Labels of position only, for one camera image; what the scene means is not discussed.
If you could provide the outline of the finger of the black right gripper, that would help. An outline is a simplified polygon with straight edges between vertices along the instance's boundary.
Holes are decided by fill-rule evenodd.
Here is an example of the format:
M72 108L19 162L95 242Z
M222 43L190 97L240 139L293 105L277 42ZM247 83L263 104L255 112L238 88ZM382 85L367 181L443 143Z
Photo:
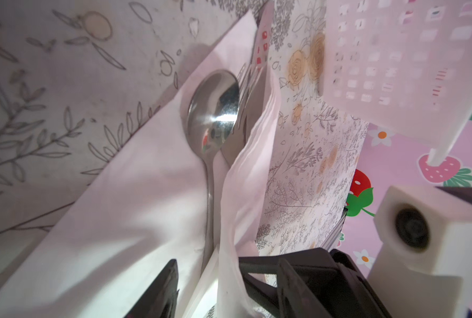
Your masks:
M346 264L345 253L321 248L239 259L247 294L273 317L346 317Z

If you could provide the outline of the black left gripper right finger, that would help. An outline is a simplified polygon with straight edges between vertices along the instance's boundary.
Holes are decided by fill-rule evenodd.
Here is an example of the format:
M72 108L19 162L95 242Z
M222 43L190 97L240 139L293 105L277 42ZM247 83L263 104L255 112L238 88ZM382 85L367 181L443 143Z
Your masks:
M327 310L287 260L278 262L280 317L327 317Z

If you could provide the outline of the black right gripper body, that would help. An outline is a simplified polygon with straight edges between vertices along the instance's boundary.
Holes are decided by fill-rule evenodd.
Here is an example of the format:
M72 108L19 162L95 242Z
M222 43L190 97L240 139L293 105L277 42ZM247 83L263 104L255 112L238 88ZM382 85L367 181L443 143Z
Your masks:
M334 249L330 252L338 274L329 292L334 317L391 317L351 257Z

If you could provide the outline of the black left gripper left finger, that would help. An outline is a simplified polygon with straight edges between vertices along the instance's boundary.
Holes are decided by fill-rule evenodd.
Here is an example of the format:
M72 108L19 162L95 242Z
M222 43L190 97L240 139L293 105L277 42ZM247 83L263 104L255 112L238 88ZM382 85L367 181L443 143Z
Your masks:
M178 278L177 260L171 259L125 317L175 317L179 293Z

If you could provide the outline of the white paper napkin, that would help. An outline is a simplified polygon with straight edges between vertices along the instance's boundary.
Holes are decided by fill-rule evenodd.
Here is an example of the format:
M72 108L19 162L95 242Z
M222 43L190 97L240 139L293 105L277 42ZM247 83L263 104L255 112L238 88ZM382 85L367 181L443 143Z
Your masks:
M203 268L207 221L205 168L184 123L194 90L217 69L238 72L257 31L241 18L186 80L175 98L122 148L0 289L0 317L124 317L169 262L178 265L173 314L195 297L217 317L257 317L238 257L257 254L276 122L278 80L269 75L264 111L228 166L215 158L215 228Z

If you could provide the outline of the silver fork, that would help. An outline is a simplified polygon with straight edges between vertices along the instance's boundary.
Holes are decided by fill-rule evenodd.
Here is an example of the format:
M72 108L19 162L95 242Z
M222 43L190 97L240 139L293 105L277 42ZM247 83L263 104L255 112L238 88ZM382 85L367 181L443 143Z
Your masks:
M245 64L237 79L241 85L237 122L221 148L221 153L229 167L232 167L237 156L245 148L253 127L262 115L266 71L261 67Z

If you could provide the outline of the silver spoon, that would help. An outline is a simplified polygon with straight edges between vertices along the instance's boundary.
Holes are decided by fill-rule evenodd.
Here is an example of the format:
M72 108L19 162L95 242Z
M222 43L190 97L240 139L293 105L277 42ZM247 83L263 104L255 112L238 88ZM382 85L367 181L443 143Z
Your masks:
M213 161L236 123L240 88L228 70L210 73L197 87L186 119L186 138L190 148L205 164L208 189L208 214L202 269L214 251L214 172Z

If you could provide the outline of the silver table knife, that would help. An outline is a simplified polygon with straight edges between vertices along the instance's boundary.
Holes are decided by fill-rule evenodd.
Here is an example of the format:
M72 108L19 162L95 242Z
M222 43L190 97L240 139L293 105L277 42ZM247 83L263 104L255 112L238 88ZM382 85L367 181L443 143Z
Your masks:
M270 50L271 29L274 18L274 1L267 1L260 10L258 29L254 39L253 53L249 65L244 65L239 74L240 81L240 122L246 115L246 105L254 86L264 70Z

